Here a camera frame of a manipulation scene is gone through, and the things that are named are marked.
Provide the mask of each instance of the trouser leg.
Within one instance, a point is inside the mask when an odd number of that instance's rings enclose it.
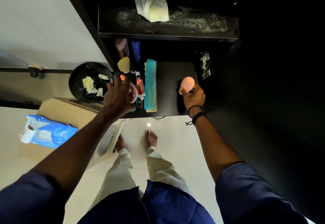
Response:
[[[89,210],[112,193],[136,187],[131,176],[132,169],[131,154],[127,149],[121,149],[113,166],[107,171],[100,191],[95,197]]]
[[[173,164],[163,159],[153,146],[147,150],[147,165],[151,181],[170,184],[192,195],[186,181],[175,171]]]

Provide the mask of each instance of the black bracelet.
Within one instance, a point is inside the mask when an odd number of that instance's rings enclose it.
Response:
[[[193,105],[193,106],[191,106],[191,107],[189,108],[189,110],[187,111],[187,114],[188,114],[188,115],[189,115],[189,111],[190,111],[193,107],[200,107],[201,110],[204,112],[203,107],[202,107],[201,105]]]
[[[195,116],[193,116],[192,121],[186,122],[186,125],[192,125],[192,124],[195,125],[196,120],[201,116],[208,117],[205,112],[198,112]]]

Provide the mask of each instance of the toilet paper roll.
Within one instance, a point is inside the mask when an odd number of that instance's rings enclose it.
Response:
[[[22,135],[20,134],[21,142],[26,144],[30,143],[35,133],[36,133],[36,129],[33,128],[31,125],[28,125],[28,128],[25,130],[25,132]]]

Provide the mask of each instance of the foot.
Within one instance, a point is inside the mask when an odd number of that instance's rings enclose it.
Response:
[[[158,136],[153,131],[147,132],[147,145],[157,148]]]
[[[124,138],[120,134],[120,136],[117,139],[117,142],[115,144],[115,150],[117,151],[117,153],[119,153],[121,149],[126,149],[126,146],[125,146]]]

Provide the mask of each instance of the teal comb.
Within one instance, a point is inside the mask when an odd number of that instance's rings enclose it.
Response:
[[[145,97],[144,109],[152,110],[157,108],[157,90],[156,90],[156,70],[157,62],[148,59],[146,64],[146,84],[145,84]]]

